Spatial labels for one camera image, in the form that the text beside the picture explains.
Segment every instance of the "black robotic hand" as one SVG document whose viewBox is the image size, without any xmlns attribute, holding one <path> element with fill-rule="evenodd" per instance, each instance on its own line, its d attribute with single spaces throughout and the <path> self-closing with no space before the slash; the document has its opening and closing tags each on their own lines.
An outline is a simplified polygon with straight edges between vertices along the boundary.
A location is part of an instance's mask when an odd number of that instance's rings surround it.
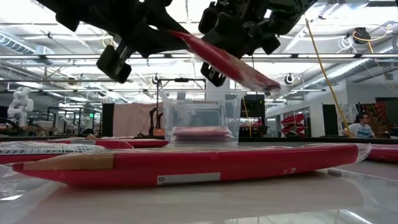
<svg viewBox="0 0 398 224">
<path fill-rule="evenodd" d="M 188 49 L 168 30 L 189 33 L 170 15 L 172 0 L 36 0 L 56 13 L 56 20 L 72 31 L 85 22 L 115 36 L 118 47 L 109 45 L 97 61 L 98 68 L 124 83 L 130 72 L 126 60 L 138 52 L 144 58 L 169 50 Z M 271 54 L 280 43 L 276 35 L 288 33 L 316 0 L 218 0 L 204 10 L 199 23 L 203 40 L 241 58 L 261 47 Z M 271 16 L 264 18 L 267 10 Z M 225 80 L 207 63 L 202 74 L 215 86 Z"/>
</svg>

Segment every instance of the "tan tape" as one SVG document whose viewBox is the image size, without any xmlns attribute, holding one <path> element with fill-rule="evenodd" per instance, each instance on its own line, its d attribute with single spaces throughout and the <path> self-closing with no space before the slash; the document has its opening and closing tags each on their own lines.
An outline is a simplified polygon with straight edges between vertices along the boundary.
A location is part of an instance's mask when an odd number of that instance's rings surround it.
<svg viewBox="0 0 398 224">
<path fill-rule="evenodd" d="M 112 169 L 114 153 L 71 153 L 40 161 L 25 162 L 24 170 L 100 170 Z"/>
</svg>

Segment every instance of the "white robot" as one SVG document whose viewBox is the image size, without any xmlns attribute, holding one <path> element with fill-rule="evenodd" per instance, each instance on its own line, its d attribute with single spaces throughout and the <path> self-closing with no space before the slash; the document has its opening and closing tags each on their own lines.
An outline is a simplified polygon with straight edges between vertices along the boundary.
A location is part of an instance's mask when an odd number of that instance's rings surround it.
<svg viewBox="0 0 398 224">
<path fill-rule="evenodd" d="M 7 115 L 9 118 L 14 119 L 16 115 L 19 117 L 19 126 L 25 126 L 27 121 L 27 112 L 33 111 L 33 100 L 28 98 L 28 94 L 30 93 L 30 88 L 28 87 L 19 87 L 17 91 L 13 94 L 13 99 L 11 104 L 8 107 Z"/>
<path fill-rule="evenodd" d="M 73 124 L 72 121 L 67 120 L 66 117 L 62 116 L 61 120 L 65 122 L 65 124 L 67 125 L 67 127 L 72 128 L 73 130 L 77 130 L 77 126 L 75 126 L 75 124 Z"/>
<path fill-rule="evenodd" d="M 67 125 L 67 127 L 69 127 L 69 128 L 72 128 L 73 130 L 78 130 L 78 127 L 75 125 L 75 124 L 73 124 L 73 121 L 70 121 L 70 120 L 68 120 L 66 117 L 64 117 L 64 116 L 62 116 L 61 117 L 61 120 L 63 121 L 63 122 L 65 122 L 65 124 Z M 86 123 L 88 122 L 90 120 L 90 117 L 83 117 L 81 120 L 80 120 L 80 128 L 79 128 L 79 131 L 80 130 L 82 130 L 82 129 L 84 129 L 85 128 L 85 126 L 86 126 Z"/>
</svg>

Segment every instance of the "person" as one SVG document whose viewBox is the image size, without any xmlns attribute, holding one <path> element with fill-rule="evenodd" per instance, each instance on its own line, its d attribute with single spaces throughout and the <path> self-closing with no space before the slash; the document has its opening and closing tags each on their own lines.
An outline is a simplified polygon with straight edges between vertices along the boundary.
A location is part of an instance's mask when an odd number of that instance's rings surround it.
<svg viewBox="0 0 398 224">
<path fill-rule="evenodd" d="M 376 138 L 369 124 L 369 116 L 367 114 L 359 114 L 356 116 L 355 123 L 348 126 L 351 136 L 354 138 Z M 343 134 L 349 136 L 348 130 L 344 129 Z"/>
</svg>

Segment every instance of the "clear plastic container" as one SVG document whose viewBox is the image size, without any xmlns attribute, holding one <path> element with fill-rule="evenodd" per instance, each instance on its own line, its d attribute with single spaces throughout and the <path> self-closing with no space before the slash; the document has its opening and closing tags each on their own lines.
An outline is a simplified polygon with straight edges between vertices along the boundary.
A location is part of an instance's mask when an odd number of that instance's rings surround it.
<svg viewBox="0 0 398 224">
<path fill-rule="evenodd" d="M 165 139 L 174 144 L 237 144 L 239 90 L 162 90 Z"/>
</svg>

